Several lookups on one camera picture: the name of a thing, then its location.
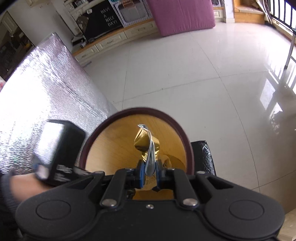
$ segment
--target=metal screw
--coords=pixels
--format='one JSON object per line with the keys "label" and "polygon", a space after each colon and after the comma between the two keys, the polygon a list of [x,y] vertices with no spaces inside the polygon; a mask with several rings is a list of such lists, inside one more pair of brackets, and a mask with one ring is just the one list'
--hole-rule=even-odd
{"label": "metal screw", "polygon": [[114,207],[117,204],[114,199],[105,199],[102,201],[102,205],[105,207]]}
{"label": "metal screw", "polygon": [[146,205],[146,208],[148,208],[148,209],[153,209],[154,206],[153,206],[152,204],[147,204],[147,205]]}
{"label": "metal screw", "polygon": [[191,206],[191,207],[194,207],[198,204],[198,201],[193,199],[193,198],[186,198],[183,200],[183,204],[185,206]]}

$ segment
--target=black metal railing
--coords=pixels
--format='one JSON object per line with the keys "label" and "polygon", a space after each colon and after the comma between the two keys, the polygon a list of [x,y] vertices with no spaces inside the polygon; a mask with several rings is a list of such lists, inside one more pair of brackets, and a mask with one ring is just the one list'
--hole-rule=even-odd
{"label": "black metal railing", "polygon": [[271,16],[288,28],[296,28],[296,11],[285,0],[268,0]]}

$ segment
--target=white wall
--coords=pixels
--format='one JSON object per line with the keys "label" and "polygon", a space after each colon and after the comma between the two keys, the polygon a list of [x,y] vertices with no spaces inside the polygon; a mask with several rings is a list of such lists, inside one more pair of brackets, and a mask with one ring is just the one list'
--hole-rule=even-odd
{"label": "white wall", "polygon": [[57,10],[57,12],[64,19],[65,23],[74,33],[74,35],[80,34],[79,27],[76,24],[75,20],[72,18],[69,11],[65,8],[63,0],[51,0],[51,2],[54,8]]}
{"label": "white wall", "polygon": [[51,2],[30,7],[25,0],[17,0],[8,12],[34,45],[56,32],[69,50],[72,50],[72,32],[59,17]]}

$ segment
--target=black sign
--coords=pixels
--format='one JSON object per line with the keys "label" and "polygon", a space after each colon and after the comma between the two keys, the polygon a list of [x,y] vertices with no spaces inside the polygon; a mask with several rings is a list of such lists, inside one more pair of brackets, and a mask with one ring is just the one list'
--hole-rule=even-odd
{"label": "black sign", "polygon": [[122,27],[122,24],[108,0],[105,0],[86,13],[78,17],[77,24],[89,42],[96,38]]}

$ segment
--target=drawer handle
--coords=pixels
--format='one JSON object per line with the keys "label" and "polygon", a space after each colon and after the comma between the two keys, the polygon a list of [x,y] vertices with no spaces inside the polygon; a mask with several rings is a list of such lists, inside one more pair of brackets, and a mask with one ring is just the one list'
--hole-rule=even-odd
{"label": "drawer handle", "polygon": [[114,39],[112,41],[107,42],[107,44],[111,44],[112,42],[114,42]]}
{"label": "drawer handle", "polygon": [[143,31],[145,29],[146,29],[146,27],[138,28],[138,31],[140,32],[140,31]]}
{"label": "drawer handle", "polygon": [[91,50],[90,53],[85,53],[84,55],[82,55],[81,58],[84,58],[84,57],[86,57],[87,55],[89,55],[89,54],[91,54],[91,53],[94,53],[94,50],[93,50],[93,49]]}

